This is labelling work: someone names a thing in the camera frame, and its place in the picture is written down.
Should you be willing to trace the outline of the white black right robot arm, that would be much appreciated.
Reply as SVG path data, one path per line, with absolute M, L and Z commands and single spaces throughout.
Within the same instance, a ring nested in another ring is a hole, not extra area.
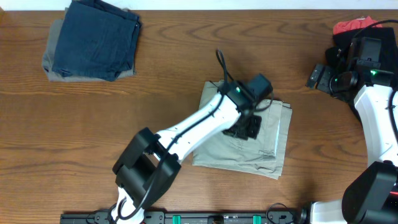
M 380 44 L 332 47 L 307 86 L 347 103 L 363 128 L 368 166 L 339 200 L 312 202 L 301 223 L 397 223 L 397 57 Z

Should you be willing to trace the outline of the khaki shorts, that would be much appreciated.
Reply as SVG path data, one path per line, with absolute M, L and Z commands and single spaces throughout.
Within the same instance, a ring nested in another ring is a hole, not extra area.
M 283 101 L 273 101 L 269 109 L 257 115 L 262 121 L 256 139 L 243 140 L 218 132 L 194 150 L 192 164 L 278 179 L 284 166 L 292 108 Z

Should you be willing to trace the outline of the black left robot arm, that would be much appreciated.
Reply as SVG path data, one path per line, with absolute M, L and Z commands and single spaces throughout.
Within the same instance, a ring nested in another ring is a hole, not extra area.
M 181 169 L 182 161 L 217 133 L 252 115 L 273 91 L 269 82 L 222 83 L 197 112 L 157 133 L 139 131 L 113 166 L 118 201 L 111 210 L 114 223 L 141 223 L 144 210 L 163 196 Z

